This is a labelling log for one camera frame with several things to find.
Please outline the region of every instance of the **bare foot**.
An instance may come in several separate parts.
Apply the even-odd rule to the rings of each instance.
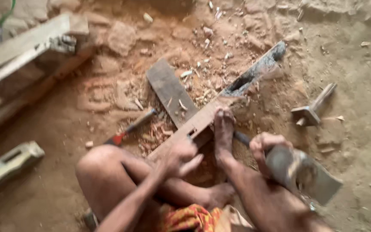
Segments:
[[[215,185],[207,190],[209,191],[209,201],[204,208],[209,211],[216,207],[224,208],[226,204],[231,203],[235,193],[233,186],[229,183]]]
[[[215,155],[217,165],[223,167],[227,158],[233,158],[234,116],[229,108],[217,108],[214,117]]]

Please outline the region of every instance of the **hand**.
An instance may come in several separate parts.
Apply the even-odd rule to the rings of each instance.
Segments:
[[[256,135],[250,141],[250,151],[254,156],[255,161],[257,162],[259,171],[265,176],[270,176],[270,171],[265,164],[265,154],[264,151],[270,149],[275,145],[283,145],[290,148],[293,148],[293,144],[286,140],[286,138],[279,134],[270,134],[263,132]]]
[[[197,154],[197,146],[191,139],[184,139],[173,145],[170,152],[165,155],[157,165],[157,171],[165,178],[182,178],[199,166],[203,154]]]

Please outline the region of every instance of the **person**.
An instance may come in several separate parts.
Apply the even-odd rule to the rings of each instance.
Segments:
[[[282,135],[262,133],[250,142],[257,172],[232,155],[234,116],[218,108],[214,118],[215,156],[228,183],[210,188],[193,186],[181,178],[203,159],[188,139],[173,146],[157,164],[148,164],[112,145],[93,148],[76,168],[83,194],[100,221],[98,232],[152,231],[159,220],[158,200],[176,207],[197,204],[207,210],[223,208],[234,193],[256,229],[274,231],[332,231],[310,208],[284,187],[272,182],[264,150],[274,145],[291,147]]]

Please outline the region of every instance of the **dusty floor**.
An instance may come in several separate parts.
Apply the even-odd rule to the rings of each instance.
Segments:
[[[344,181],[343,189],[318,212],[336,231],[371,231],[371,45],[360,46],[371,42],[371,1],[215,0],[213,12],[206,0],[178,1],[168,6],[169,12],[160,9],[161,2],[150,6],[146,1],[87,0],[75,9],[68,6],[106,17],[106,22],[96,18],[91,26],[97,35],[98,55],[0,133],[0,155],[29,140],[36,140],[46,153],[37,166],[0,186],[0,231],[85,231],[79,218],[87,203],[74,166],[86,153],[86,141],[99,145],[128,124],[128,115],[140,114],[127,113],[138,110],[134,98],[146,108],[159,108],[145,77],[158,58],[166,57],[178,76],[191,67],[197,69],[200,77],[194,74],[188,79],[186,84],[193,86],[188,93],[195,99],[211,90],[208,101],[214,97],[213,90],[232,82],[281,39],[288,45],[282,62],[285,75],[261,81],[248,96],[251,104],[246,115],[251,122],[242,117],[240,130],[252,136],[260,131],[282,133],[318,159]],[[214,20],[216,7],[225,12],[218,21]],[[297,21],[300,9],[304,16]],[[144,21],[144,12],[153,17],[152,24]],[[124,30],[126,40],[112,49],[111,43],[121,43],[118,38],[110,40],[115,20],[128,29]],[[207,50],[201,25],[214,29],[213,47]],[[151,56],[141,54],[146,48]],[[224,60],[228,52],[233,57]],[[338,87],[322,113],[322,125],[296,129],[290,109],[307,104],[330,82]],[[142,128],[142,133],[149,131],[147,126]],[[138,142],[144,144],[143,139],[132,138],[125,147],[145,156],[149,151],[142,151]],[[333,151],[320,152],[327,148]],[[240,144],[235,144],[234,151],[248,165],[254,164]],[[197,182],[209,180],[210,163],[199,170],[208,177]]]

